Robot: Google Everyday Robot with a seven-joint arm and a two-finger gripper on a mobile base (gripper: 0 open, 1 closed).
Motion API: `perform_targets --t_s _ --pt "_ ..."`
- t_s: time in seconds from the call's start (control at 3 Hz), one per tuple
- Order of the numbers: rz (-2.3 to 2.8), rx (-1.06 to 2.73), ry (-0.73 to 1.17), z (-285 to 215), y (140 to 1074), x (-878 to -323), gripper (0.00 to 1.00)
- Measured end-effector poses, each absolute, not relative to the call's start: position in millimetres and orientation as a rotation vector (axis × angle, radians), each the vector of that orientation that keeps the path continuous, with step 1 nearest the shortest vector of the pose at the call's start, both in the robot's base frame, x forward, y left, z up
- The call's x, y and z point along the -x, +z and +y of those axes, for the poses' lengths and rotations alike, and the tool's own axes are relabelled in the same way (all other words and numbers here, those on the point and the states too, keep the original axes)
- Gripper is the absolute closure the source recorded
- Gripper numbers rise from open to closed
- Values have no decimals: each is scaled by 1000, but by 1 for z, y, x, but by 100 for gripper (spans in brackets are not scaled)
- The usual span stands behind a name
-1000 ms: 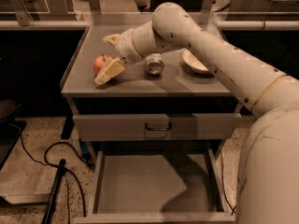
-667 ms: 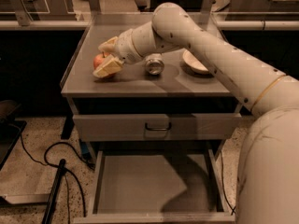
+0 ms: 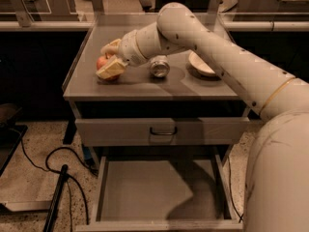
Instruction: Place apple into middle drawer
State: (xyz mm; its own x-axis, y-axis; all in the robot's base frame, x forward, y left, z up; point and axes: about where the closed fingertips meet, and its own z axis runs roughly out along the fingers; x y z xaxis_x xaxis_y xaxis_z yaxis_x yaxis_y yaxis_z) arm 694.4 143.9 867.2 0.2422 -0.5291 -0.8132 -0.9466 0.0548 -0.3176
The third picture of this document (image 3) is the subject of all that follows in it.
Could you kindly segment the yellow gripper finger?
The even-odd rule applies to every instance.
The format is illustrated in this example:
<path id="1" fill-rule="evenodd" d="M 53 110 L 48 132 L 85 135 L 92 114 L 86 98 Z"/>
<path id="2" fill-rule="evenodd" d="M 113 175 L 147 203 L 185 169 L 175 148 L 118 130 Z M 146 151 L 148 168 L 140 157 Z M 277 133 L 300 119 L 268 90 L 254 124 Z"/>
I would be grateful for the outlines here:
<path id="1" fill-rule="evenodd" d="M 101 48 L 100 53 L 102 55 L 105 55 L 105 54 L 110 54 L 110 55 L 117 54 L 120 42 L 121 42 L 121 39 L 116 39 L 116 40 L 112 41 L 111 43 L 106 44 L 105 46 L 103 46 Z"/>
<path id="2" fill-rule="evenodd" d="M 114 79 L 126 70 L 126 66 L 127 63 L 115 55 L 105 59 L 104 62 L 102 62 L 102 58 L 99 58 L 96 75 L 104 80 Z"/>

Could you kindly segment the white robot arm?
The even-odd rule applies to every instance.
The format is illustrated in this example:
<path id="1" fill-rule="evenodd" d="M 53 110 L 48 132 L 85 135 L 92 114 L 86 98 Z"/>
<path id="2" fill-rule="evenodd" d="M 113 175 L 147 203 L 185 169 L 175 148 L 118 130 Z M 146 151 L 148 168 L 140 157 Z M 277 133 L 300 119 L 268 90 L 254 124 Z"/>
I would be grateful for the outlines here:
<path id="1" fill-rule="evenodd" d="M 101 50 L 110 79 L 157 55 L 194 51 L 264 121 L 248 156 L 244 232 L 309 232 L 309 84 L 206 28 L 180 3 Z"/>

